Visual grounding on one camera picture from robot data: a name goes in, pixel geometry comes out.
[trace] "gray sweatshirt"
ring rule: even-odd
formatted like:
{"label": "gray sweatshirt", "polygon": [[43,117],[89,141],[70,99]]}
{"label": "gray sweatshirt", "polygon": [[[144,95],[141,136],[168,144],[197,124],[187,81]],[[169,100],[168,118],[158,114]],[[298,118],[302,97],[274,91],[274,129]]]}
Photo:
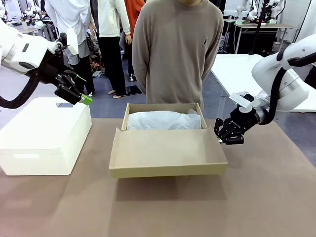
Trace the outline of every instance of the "gray sweatshirt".
{"label": "gray sweatshirt", "polygon": [[222,12],[208,0],[188,6],[150,0],[138,17],[132,59],[147,103],[199,103],[202,82],[214,64]]}

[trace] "foot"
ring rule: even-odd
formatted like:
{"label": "foot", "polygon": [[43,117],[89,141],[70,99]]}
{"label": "foot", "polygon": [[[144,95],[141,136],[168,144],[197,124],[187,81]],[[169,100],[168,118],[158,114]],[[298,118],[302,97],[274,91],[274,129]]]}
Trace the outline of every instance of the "foot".
{"label": "foot", "polygon": [[109,92],[108,92],[108,95],[112,95],[112,94],[114,94],[116,92],[116,90],[110,90]]}

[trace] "open shoe box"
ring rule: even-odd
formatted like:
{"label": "open shoe box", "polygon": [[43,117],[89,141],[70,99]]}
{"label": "open shoe box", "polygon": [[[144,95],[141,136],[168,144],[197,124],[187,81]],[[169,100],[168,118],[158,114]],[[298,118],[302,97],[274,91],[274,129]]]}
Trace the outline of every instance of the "open shoe box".
{"label": "open shoe box", "polygon": [[[128,115],[147,111],[189,109],[201,115],[202,129],[128,131]],[[213,129],[207,128],[198,104],[127,104],[117,129],[110,160],[114,178],[223,174],[227,160]]]}

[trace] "white tissue paper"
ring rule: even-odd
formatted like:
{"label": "white tissue paper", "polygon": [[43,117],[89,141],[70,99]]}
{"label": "white tissue paper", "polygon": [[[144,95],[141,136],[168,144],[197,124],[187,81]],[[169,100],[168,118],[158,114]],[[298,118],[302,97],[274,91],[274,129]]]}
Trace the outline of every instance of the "white tissue paper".
{"label": "white tissue paper", "polygon": [[201,129],[201,116],[194,110],[181,114],[172,111],[150,111],[130,114],[127,130]]}

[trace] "gray floor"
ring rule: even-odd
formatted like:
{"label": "gray floor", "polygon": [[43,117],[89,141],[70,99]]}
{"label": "gray floor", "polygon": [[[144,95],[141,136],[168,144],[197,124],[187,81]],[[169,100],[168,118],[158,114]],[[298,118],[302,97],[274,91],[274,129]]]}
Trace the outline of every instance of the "gray floor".
{"label": "gray floor", "polygon": [[[7,99],[14,98],[24,87],[26,78],[21,78],[8,70],[0,69],[0,95]],[[95,78],[94,84],[96,94],[93,103],[90,106],[91,116],[93,118],[122,118],[127,103],[145,103],[144,95],[133,95],[113,99],[107,94],[111,90],[107,78]],[[213,74],[210,74],[203,85],[204,111],[205,118],[216,118],[218,103],[222,88],[216,81]],[[32,98],[50,97],[54,95],[54,86],[40,85]],[[227,100],[223,117],[229,116],[231,110],[235,108],[234,104]],[[5,126],[19,111],[0,108],[0,129]],[[316,115],[314,113],[278,113],[275,119],[288,137],[303,151],[311,163],[316,166]]]}

